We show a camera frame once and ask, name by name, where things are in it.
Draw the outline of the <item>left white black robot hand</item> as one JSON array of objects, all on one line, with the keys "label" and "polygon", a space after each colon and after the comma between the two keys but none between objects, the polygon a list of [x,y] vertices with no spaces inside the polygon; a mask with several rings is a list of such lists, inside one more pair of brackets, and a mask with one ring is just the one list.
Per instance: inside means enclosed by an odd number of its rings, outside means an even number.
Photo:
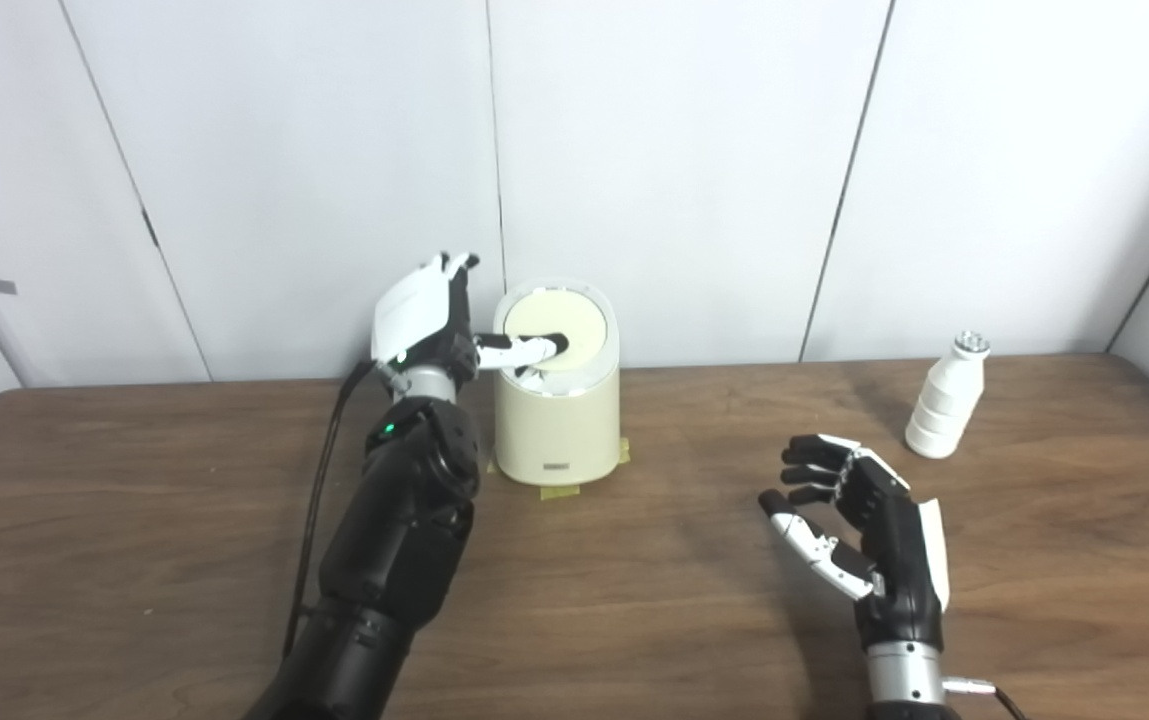
[{"label": "left white black robot hand", "polygon": [[394,396],[454,402],[481,370],[525,370],[569,350],[560,332],[475,333],[468,277],[478,264],[473,251],[440,251],[377,302],[370,359]]}]

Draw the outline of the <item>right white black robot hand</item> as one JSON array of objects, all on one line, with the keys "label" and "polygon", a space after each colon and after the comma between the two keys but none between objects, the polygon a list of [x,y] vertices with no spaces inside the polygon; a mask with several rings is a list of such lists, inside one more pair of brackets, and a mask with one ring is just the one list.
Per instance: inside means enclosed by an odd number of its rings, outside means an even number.
[{"label": "right white black robot hand", "polygon": [[853,601],[861,647],[925,644],[944,651],[950,598],[943,514],[853,439],[789,438],[781,483],[758,496],[763,514],[808,570]]}]

